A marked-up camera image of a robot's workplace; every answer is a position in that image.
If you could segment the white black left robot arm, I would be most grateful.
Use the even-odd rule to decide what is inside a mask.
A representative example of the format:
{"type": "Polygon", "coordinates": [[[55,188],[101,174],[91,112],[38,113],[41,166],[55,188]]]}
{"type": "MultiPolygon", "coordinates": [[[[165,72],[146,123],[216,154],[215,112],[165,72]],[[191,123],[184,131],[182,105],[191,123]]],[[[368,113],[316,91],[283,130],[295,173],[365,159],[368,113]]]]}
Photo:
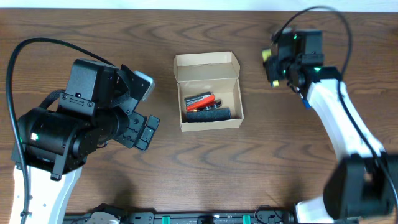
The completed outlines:
{"type": "Polygon", "coordinates": [[[29,202],[26,223],[63,222],[68,200],[87,157],[109,141],[146,150],[159,126],[136,106],[155,87],[148,75],[126,66],[87,59],[74,61],[67,87],[51,101],[22,115],[17,124],[25,163],[16,153],[11,223],[20,223],[18,209],[29,202]]]}

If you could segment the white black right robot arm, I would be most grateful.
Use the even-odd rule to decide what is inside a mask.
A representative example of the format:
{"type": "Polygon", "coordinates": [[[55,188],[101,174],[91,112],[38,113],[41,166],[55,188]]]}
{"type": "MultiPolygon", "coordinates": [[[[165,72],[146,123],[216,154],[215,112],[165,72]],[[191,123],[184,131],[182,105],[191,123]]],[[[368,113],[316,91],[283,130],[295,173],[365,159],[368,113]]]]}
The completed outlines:
{"type": "Polygon", "coordinates": [[[341,72],[325,66],[320,30],[284,29],[262,51],[271,86],[287,81],[315,110],[330,138],[338,165],[321,196],[299,202],[296,223],[353,223],[397,208],[397,156],[366,127],[352,104],[341,72]]]}

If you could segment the yellow highlighter pen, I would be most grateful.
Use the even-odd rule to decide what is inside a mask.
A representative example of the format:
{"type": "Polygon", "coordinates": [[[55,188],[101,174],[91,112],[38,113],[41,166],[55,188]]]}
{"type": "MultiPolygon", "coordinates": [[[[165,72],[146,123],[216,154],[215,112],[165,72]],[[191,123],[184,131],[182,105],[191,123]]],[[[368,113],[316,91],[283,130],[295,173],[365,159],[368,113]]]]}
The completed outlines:
{"type": "Polygon", "coordinates": [[[272,55],[271,49],[262,50],[263,66],[266,70],[267,80],[271,87],[275,88],[279,86],[279,74],[278,74],[278,58],[272,55]]]}

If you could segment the white marker blue cap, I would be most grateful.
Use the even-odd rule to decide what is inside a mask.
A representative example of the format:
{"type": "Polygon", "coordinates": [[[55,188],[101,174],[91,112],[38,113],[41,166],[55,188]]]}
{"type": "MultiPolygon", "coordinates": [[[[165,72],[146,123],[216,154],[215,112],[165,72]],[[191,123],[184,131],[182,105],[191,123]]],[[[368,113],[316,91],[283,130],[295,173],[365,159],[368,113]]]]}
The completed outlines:
{"type": "Polygon", "coordinates": [[[311,109],[311,108],[312,108],[312,107],[310,106],[310,103],[308,102],[308,100],[307,100],[304,96],[301,95],[301,99],[302,99],[303,105],[304,105],[304,107],[305,107],[306,109],[311,109]]]}

